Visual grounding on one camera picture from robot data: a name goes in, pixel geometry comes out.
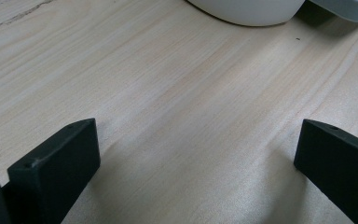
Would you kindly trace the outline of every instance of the wooden surface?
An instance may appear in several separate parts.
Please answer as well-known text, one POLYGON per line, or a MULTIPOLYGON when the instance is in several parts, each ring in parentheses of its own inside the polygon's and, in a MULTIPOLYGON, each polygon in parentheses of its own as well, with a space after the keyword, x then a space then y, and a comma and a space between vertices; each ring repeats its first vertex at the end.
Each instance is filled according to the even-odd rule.
POLYGON ((351 223, 293 166, 302 119, 358 136, 358 24, 242 27, 183 0, 0 0, 0 184, 96 118, 63 223, 351 223))

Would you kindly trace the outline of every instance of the wood grain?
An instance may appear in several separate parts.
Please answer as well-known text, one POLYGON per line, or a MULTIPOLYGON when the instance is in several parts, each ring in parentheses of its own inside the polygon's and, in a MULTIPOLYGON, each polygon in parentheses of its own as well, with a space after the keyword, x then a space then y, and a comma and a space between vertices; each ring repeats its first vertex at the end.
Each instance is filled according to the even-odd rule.
POLYGON ((63 223, 351 223, 293 158, 302 119, 358 136, 358 24, 310 3, 252 28, 182 0, 1 0, 0 184, 86 118, 102 167, 63 223))

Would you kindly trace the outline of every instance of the light wood table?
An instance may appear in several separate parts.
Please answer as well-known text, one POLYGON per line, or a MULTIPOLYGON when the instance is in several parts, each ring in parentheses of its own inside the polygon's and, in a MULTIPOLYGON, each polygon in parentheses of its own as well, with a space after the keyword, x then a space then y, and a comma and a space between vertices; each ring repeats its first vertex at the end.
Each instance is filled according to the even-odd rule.
POLYGON ((252 28, 183 0, 0 0, 0 184, 87 118, 102 166, 63 223, 351 223, 293 158, 302 119, 358 136, 358 24, 312 4, 252 28))

